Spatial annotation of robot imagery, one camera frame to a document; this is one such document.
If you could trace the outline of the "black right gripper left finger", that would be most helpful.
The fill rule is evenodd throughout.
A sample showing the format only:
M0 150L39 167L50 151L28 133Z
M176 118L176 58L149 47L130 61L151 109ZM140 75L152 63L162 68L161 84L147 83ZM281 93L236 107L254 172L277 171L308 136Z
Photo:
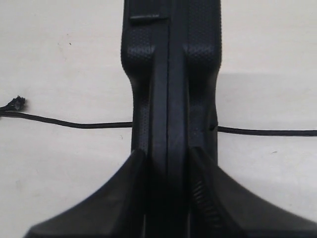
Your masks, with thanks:
M146 155L134 150L91 196L37 225L27 238L139 238L145 213Z

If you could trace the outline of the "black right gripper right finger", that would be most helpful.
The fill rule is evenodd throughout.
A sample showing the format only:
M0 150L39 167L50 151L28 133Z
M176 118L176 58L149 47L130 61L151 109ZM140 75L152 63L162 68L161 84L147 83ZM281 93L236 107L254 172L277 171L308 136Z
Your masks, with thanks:
M192 215L200 238L315 238L316 222L244 188L203 149L190 149Z

